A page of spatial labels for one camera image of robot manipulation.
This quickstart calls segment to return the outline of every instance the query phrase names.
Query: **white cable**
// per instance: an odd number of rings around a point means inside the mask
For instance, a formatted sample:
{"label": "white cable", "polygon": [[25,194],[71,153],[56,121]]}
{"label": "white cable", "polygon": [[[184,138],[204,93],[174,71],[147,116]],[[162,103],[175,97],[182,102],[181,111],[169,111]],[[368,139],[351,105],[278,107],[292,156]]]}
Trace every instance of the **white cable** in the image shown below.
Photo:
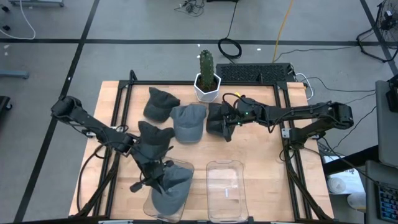
{"label": "white cable", "polygon": [[304,74],[296,73],[296,75],[302,75],[304,77],[305,81],[308,83],[308,87],[310,87],[310,90],[311,90],[311,96],[309,98],[307,98],[307,100],[311,100],[311,98],[313,97],[313,90],[311,87],[311,83],[309,82],[309,80],[307,79],[307,77]]}
{"label": "white cable", "polygon": [[2,32],[4,35],[6,35],[6,36],[8,36],[8,37],[11,37],[11,38],[13,38],[13,39],[18,39],[18,40],[33,40],[33,39],[36,38],[36,31],[35,31],[35,29],[33,29],[33,27],[32,27],[32,25],[30,24],[30,22],[26,19],[24,10],[23,10],[23,8],[22,8],[22,0],[19,0],[19,6],[21,7],[21,13],[22,13],[22,15],[24,16],[24,19],[25,19],[26,23],[29,25],[29,27],[30,27],[30,28],[32,29],[32,31],[33,31],[33,37],[32,37],[32,38],[29,38],[29,37],[14,37],[13,35],[9,35],[9,34],[5,33],[5,32],[4,32],[3,30],[1,30],[1,29],[0,29],[0,32]]}

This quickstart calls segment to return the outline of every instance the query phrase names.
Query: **gray floor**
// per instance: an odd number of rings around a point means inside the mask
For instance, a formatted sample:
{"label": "gray floor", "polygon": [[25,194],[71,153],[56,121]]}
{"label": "gray floor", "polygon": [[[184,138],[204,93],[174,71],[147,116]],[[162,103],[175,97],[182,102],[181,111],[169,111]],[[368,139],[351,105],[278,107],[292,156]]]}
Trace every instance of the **gray floor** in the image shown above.
{"label": "gray floor", "polygon": [[[65,7],[25,7],[25,14],[40,39],[79,39],[94,0],[66,0]],[[219,39],[226,35],[234,4],[213,2],[201,17],[173,11],[182,1],[100,0],[89,39]],[[376,16],[377,0],[367,0]],[[288,0],[240,1],[230,38],[275,40]],[[0,12],[0,21],[12,27],[10,34],[28,37],[31,31],[18,7]],[[295,1],[282,40],[354,40],[370,23],[359,0]],[[279,53],[323,46],[280,45]],[[0,42],[0,68],[30,71],[28,80],[0,79],[0,95],[9,95],[13,110],[2,121],[0,134],[0,223],[12,222],[50,122],[50,107],[60,94],[77,44],[5,44]],[[79,98],[84,108],[94,112],[101,82],[127,79],[134,69],[140,80],[193,80],[199,70],[197,55],[208,49],[215,63],[228,63],[217,45],[206,44],[85,44],[68,94]],[[384,56],[379,46],[367,50]],[[273,45],[243,45],[241,63],[270,62]],[[387,63],[361,54],[358,47],[283,55],[278,62],[290,62],[296,72],[319,77],[330,88],[374,89],[376,80],[393,74]],[[310,80],[320,101],[347,102],[366,93],[327,91]],[[374,97],[351,104],[354,120],[369,112]],[[338,152],[351,154],[377,144],[376,112],[368,116],[344,140]],[[332,146],[347,131],[329,131]],[[39,175],[24,220],[63,218],[68,215],[86,139],[58,124]],[[363,214],[351,208],[345,197],[331,197],[336,218],[363,222]]]}

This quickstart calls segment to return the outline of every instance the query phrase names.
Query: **hexagonal pot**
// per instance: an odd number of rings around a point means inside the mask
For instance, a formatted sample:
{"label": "hexagonal pot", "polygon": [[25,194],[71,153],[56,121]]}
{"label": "hexagonal pot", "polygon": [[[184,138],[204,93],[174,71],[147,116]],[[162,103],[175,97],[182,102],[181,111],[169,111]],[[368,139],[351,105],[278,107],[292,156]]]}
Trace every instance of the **hexagonal pot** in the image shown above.
{"label": "hexagonal pot", "polygon": [[197,77],[195,78],[195,83],[193,84],[193,87],[195,88],[195,93],[197,94],[198,100],[201,102],[204,102],[204,103],[213,102],[218,96],[218,92],[220,90],[221,78],[218,75],[214,74],[214,77],[217,80],[217,89],[214,91],[205,93],[201,89],[199,89],[199,87],[197,87],[197,81],[198,81],[199,77],[200,77],[200,73],[197,74]]}

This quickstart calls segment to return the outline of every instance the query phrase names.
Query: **black keyboard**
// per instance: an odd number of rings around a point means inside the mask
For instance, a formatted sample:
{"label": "black keyboard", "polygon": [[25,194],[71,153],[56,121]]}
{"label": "black keyboard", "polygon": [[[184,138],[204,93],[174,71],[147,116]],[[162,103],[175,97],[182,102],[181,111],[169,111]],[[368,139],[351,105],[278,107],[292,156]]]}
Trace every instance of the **black keyboard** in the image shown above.
{"label": "black keyboard", "polygon": [[381,220],[398,223],[398,187],[391,184],[375,184],[377,217]]}
{"label": "black keyboard", "polygon": [[216,74],[227,82],[258,82],[259,74],[264,83],[295,82],[290,63],[219,63]]}

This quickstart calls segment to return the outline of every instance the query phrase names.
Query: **wooden tabletop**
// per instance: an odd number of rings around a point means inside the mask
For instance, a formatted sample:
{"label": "wooden tabletop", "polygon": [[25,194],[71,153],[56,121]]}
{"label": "wooden tabletop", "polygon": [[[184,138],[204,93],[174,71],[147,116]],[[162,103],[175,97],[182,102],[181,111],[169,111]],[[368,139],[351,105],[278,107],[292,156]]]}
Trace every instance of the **wooden tabletop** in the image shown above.
{"label": "wooden tabletop", "polygon": [[[199,103],[190,85],[151,85],[160,90],[167,91],[181,100],[181,105]],[[304,86],[302,83],[288,83],[289,98],[292,106],[307,105]],[[134,85],[127,116],[128,132],[140,135],[138,121],[148,121],[142,112],[149,99],[149,85]],[[94,117],[104,124],[110,125],[116,92],[117,81],[102,83]],[[220,95],[215,102],[221,103],[223,93],[239,92],[247,97],[267,105],[275,105],[273,88],[270,86],[221,86]],[[227,101],[233,102],[233,96],[227,96]],[[118,124],[121,119],[124,95],[122,96]],[[310,120],[295,121],[296,127],[306,126]],[[172,127],[172,119],[164,123],[153,123],[160,129]],[[85,155],[82,163],[93,153],[98,146],[96,139],[87,140]],[[216,160],[237,160],[244,164],[244,184],[246,190],[246,203],[249,215],[255,221],[293,221],[292,202],[289,193],[289,184],[285,163],[279,159],[282,150],[280,130],[277,126],[273,133],[256,123],[237,126],[232,141],[226,142],[223,138],[210,135],[203,130],[203,137],[197,144],[184,145],[175,138],[170,142],[174,148],[167,153],[168,157],[192,163],[195,167],[193,182],[190,188],[182,220],[208,220],[207,194],[206,194],[206,165]],[[318,151],[317,143],[308,140],[305,147]],[[318,154],[308,150],[301,150],[302,165],[304,169],[307,189],[325,213],[333,217],[329,194],[323,174],[322,164]],[[88,201],[98,186],[102,160],[94,158],[88,163],[81,180],[81,205]],[[142,206],[148,196],[149,187],[143,187],[137,193],[132,193],[129,187],[139,180],[140,170],[132,157],[122,157],[119,165],[118,179],[114,192],[114,201],[111,212],[113,219],[153,219],[147,216]],[[298,201],[301,217],[303,212],[302,198],[299,190]],[[106,200],[102,200],[101,212],[104,213]],[[70,209],[70,214],[76,214],[76,192]]]}

